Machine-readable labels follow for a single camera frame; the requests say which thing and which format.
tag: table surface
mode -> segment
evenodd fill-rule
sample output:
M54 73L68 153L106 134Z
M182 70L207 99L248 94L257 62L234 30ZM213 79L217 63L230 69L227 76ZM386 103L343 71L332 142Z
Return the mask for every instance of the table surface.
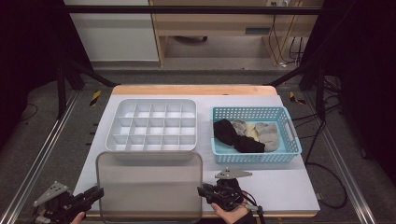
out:
M96 172L96 157L107 150L108 130L119 103L125 99L191 99L195 101L198 116L198 140L195 152L203 158L203 181L209 184L216 184L217 179L214 176L225 169L225 165L215 163L214 155L210 150L209 108L213 105L282 106L276 89L268 86L117 86L110 96L99 123L75 192L81 192L96 183L96 175L93 175ZM300 155L288 163L227 164L227 167L253 173L253 176L238 178L238 181L243 190L255 197L267 217L313 217L319 211L315 192ZM98 211L98 203L95 203L89 214L95 216ZM210 205L203 200L203 217L215 216Z

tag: clear plastic lid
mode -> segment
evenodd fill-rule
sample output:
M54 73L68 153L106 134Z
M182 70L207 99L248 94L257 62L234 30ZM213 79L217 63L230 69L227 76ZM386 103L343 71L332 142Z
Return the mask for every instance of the clear plastic lid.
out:
M192 151L106 151L96 159L104 222L195 223L202 158Z

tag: human hand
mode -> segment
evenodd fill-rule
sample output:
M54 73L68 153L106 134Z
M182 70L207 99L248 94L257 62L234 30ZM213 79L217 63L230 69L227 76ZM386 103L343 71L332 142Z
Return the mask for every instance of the human hand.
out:
M70 224L80 224L82 219L85 217L85 212L80 212L76 215L75 219Z
M216 203L210 204L215 210L216 215L221 217L227 224L233 224L241 217L244 217L248 213L248 209L245 206L239 205L233 211L227 212L224 211L220 206Z

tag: white table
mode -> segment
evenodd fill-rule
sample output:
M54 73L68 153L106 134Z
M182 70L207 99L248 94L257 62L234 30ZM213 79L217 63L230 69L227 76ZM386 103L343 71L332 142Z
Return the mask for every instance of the white table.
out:
M205 92L208 86L193 86ZM215 163L215 157L211 151L211 123L209 109L214 105L248 105L266 106L282 105L278 95L155 95L155 94L124 94L125 91L115 89L110 96L105 112L98 125L93 139L91 150L85 161L75 192L83 192L96 183L95 160L106 149L106 139L109 128L119 103L125 99L191 99L197 104L197 136L195 152L203 159L203 181L216 184L215 175L225 169L225 165ZM264 164L232 164L230 169L245 170L253 173L252 176L238 178L240 187L252 194L257 203L262 206L266 217L313 217L320 209L316 194L312 188L309 176L304 167L301 156L296 156L289 163L264 163ZM99 211L98 203L92 205L91 213ZM209 204L203 200L203 217L213 217L214 212Z

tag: blue plastic basket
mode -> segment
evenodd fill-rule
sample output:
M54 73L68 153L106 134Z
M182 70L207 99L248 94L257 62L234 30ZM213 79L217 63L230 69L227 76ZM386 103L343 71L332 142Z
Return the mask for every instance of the blue plastic basket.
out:
M251 123L274 122L279 136L279 148L273 152L240 153L220 142L212 132L211 144L216 163L289 162L302 152L300 140L284 106L214 106L210 112L212 123L221 119L242 119Z

